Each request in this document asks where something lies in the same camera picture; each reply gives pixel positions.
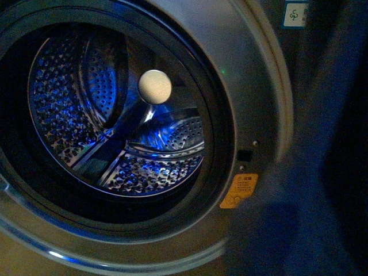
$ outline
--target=gray fabric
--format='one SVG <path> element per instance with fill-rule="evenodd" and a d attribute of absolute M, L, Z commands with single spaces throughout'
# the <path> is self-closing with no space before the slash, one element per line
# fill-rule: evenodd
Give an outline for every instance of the gray fabric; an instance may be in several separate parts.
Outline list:
<path fill-rule="evenodd" d="M 312 18 L 326 25 L 312 23 L 306 35 L 320 33 L 327 40 L 315 45 L 318 39 L 310 38 L 304 45 L 293 144 L 234 214 L 225 256 L 228 275 L 359 275 L 345 250 L 320 175 L 360 64 L 368 26 L 362 20 L 368 15 L 367 1 L 340 4 L 329 18 L 325 11 L 331 3 L 316 1 L 312 6 Z M 336 24 L 330 28 L 333 16 Z M 321 56 L 317 61 L 315 52 Z"/>

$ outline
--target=perforated drum surface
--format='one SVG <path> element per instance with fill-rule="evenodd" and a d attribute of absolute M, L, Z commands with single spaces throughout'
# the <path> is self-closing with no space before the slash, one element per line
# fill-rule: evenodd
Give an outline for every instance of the perforated drum surface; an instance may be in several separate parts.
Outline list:
<path fill-rule="evenodd" d="M 30 70 L 29 107 L 42 142 L 74 177 L 119 196 L 151 196 L 199 169 L 201 119 L 196 108 L 144 103 L 141 70 L 127 58 L 143 64 L 142 51 L 117 41 L 80 29 L 48 38 Z"/>

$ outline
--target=washing machine drum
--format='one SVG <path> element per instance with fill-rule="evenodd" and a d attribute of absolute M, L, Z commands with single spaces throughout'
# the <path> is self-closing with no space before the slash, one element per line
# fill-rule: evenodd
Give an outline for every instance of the washing machine drum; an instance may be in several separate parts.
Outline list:
<path fill-rule="evenodd" d="M 220 256 L 231 209 L 292 133 L 288 74 L 262 9 L 2 5 L 2 230 L 105 275 Z"/>

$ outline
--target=warning sticker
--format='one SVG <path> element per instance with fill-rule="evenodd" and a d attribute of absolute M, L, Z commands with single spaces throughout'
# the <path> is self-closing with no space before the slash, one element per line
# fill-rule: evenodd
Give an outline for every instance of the warning sticker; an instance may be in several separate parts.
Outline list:
<path fill-rule="evenodd" d="M 257 184 L 258 174 L 237 174 L 234 176 L 231 187 L 225 199 L 220 204 L 222 209 L 236 208 L 239 202 L 250 197 Z"/>

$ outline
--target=front-loading washing machine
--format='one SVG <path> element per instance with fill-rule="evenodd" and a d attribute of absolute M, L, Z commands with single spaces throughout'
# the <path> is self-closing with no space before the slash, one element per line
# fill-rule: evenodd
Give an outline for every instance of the front-loading washing machine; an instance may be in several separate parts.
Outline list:
<path fill-rule="evenodd" d="M 0 7 L 3 273 L 222 275 L 292 138 L 284 1 Z"/>

